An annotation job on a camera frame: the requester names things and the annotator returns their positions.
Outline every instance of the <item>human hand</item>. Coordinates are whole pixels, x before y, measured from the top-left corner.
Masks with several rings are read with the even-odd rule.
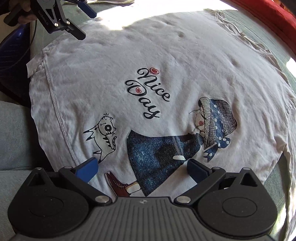
[[[21,5],[22,9],[24,9],[26,12],[31,10],[30,0],[10,0],[9,10],[12,10],[18,3]],[[18,18],[18,22],[21,24],[26,24],[35,20],[37,20],[37,17],[34,14],[29,14],[28,16],[20,16]]]

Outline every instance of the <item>metal screw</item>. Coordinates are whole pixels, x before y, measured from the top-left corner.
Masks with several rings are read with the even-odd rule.
[[[179,197],[176,198],[176,200],[179,203],[190,203],[191,202],[191,198],[187,197],[187,196],[179,196]]]
[[[146,202],[148,202],[147,200],[141,200],[141,201],[139,201],[139,203],[141,203],[141,204],[145,204]]]
[[[106,202],[109,202],[110,198],[108,196],[101,195],[101,196],[97,196],[95,200],[99,203],[106,203]]]

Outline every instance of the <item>cartoon cat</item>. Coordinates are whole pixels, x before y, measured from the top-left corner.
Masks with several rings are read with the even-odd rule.
[[[98,158],[99,163],[103,161],[107,155],[116,150],[115,139],[117,137],[114,136],[116,128],[112,124],[113,118],[108,115],[109,114],[104,114],[98,124],[83,132],[90,132],[91,135],[86,140],[94,139],[96,145],[99,147],[98,151],[93,152],[93,154],[100,154],[100,158]]]

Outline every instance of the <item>ribbed plastic surface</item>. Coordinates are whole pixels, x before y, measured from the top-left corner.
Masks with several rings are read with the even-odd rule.
[[[12,241],[42,239],[16,235]],[[200,224],[189,208],[168,198],[118,198],[97,207],[75,231],[46,241],[235,241],[220,237]],[[252,241],[272,241],[264,236]]]

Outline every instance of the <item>black handle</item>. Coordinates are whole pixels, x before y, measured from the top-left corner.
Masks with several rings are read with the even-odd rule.
[[[21,5],[18,3],[12,11],[4,18],[4,22],[8,26],[16,26],[18,24],[18,18],[20,16],[28,16],[30,14],[33,14],[32,11],[26,12],[24,9],[22,9]]]
[[[83,32],[75,23],[73,23],[70,19],[67,18],[70,22],[70,25],[66,28],[66,31],[72,34],[78,40],[84,40],[86,37],[85,32]]]

